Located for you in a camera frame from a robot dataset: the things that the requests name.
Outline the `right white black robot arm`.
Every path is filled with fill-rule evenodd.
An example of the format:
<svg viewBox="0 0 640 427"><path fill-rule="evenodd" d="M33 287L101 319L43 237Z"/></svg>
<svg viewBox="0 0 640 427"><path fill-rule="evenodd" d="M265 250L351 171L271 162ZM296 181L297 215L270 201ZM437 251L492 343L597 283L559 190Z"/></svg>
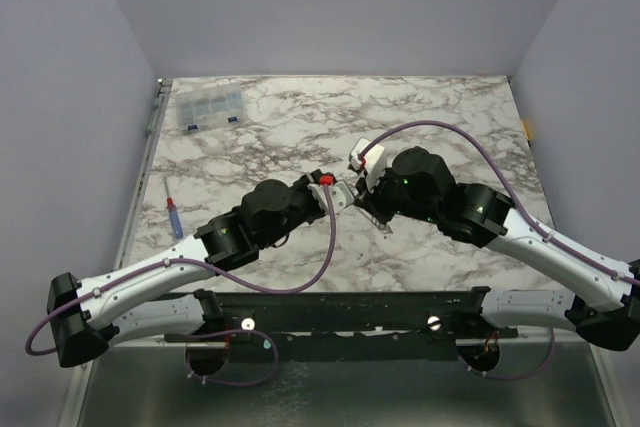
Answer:
<svg viewBox="0 0 640 427"><path fill-rule="evenodd" d="M401 215L446 237L522 262L559 283L555 290L485 291L459 314L461 330L481 338L499 328L535 326L577 333L611 351L639 336L639 267L607 258L537 220L514 200L478 183L458 183L445 161L421 147L389 161L383 147L353 152L361 177L357 205L381 225Z"/></svg>

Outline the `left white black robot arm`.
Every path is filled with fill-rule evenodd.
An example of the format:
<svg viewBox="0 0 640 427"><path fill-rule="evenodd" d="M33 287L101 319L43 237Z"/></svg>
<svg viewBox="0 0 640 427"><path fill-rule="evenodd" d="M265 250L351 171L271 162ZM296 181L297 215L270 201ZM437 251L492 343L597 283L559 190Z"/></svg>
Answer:
<svg viewBox="0 0 640 427"><path fill-rule="evenodd" d="M255 262L296 228L327 217L329 244L337 240L338 212L351 206L349 187L316 170L292 185L269 179L173 247L120 270L85 279L71 273L50 283L47 322L63 368L94 360L112 345L158 334L193 335L206 342L220 332L221 318L207 294L169 301L187 284Z"/></svg>

